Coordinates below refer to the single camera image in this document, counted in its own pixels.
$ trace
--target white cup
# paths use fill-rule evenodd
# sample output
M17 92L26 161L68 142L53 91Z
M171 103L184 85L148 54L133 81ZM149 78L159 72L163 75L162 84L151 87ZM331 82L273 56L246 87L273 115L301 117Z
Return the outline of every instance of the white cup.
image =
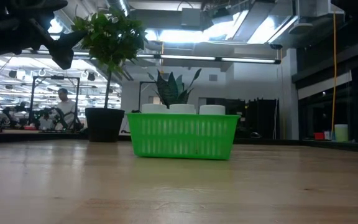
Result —
M196 109L194 105L174 104L169 106L169 112L172 114L195 114Z
M167 106L147 103L142 105L142 113L169 113Z
M217 115L225 115L226 108L221 105L203 105L200 106L200 114L217 114Z

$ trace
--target man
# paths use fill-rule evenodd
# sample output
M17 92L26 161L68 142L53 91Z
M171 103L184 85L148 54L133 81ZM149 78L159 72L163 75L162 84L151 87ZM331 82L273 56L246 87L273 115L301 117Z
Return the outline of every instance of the man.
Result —
M59 99L61 100L61 102L57 105L57 108L61 109L61 111L63 112L67 128L73 128L73 121L75 118L75 102L68 99L68 92L65 88L59 89L57 93L59 95Z

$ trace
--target snake plant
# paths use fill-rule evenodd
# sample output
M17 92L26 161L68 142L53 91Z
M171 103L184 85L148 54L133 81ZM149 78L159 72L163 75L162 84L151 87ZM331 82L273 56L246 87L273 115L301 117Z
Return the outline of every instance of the snake plant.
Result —
M169 74L168 81L165 81L160 74L160 71L157 70L157 80L154 78L154 76L150 73L149 78L155 82L157 85L157 91L156 94L160 98L162 104L166 105L167 108L169 108L172 104L186 104L189 95L193 88L191 86L193 85L193 82L199 77L201 73L201 68L197 70L195 73L193 80L191 81L189 87L187 89L184 89L184 85L182 82L182 75L180 75L178 78L175 79L173 76L173 72Z

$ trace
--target green plastic basket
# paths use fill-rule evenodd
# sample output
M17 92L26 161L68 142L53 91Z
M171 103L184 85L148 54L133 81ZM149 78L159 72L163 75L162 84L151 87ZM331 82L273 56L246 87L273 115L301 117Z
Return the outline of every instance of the green plastic basket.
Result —
M128 114L135 155L229 159L238 115Z

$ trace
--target fluorescent light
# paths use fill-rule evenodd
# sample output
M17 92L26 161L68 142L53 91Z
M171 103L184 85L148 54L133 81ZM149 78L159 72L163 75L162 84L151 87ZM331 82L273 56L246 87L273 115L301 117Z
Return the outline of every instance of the fluorescent light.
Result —
M223 62L249 62L249 63L275 63L271 59L256 59L256 58L222 58Z
M234 37L234 35L236 34L236 32L239 30L242 22L244 21L244 19L246 19L247 15L248 15L249 10L245 10L242 11L240 16L237 18L237 20L235 21L232 29L227 33L226 35L226 40L228 39L232 39Z
M8 91L0 91L0 95L16 95L16 96L31 96L31 93L18 93L18 92L8 92ZM34 93L34 96L58 96L57 94L53 93ZM69 99L75 99L76 95L68 95L67 97ZM78 95L78 97L85 98L86 96L90 96L92 98L100 98L104 99L104 95ZM117 98L119 100L120 98L118 96L112 96L109 95L109 98Z
M258 29L252 34L251 38L247 41L248 44L264 44L271 36L274 35L275 24L273 18L268 16Z
M76 88L77 86L73 86L73 85L60 85L61 87L73 87L73 88ZM93 85L80 85L80 88L94 88L96 86L93 86Z
M282 27L272 38L270 38L267 42L272 43L277 37L280 37L284 31L286 31L296 20L298 19L298 16L294 16L287 24L285 24L284 27Z
M152 40L157 40L157 34L155 33L154 30L152 29L146 29L146 39L149 40L149 41L152 41Z
M160 40L171 43L200 43L208 40L201 31L163 30Z
M49 86L47 86L47 88L49 88L51 90L56 90L56 91L58 91L60 89L59 87L53 86L53 85L49 85Z
M138 57L138 58L154 58L154 55L150 55L150 54L137 54L136 57Z
M74 55L77 56L89 56L89 52L74 52Z
M161 58L187 59L187 60L215 60L215 57L183 56L183 55L161 55Z

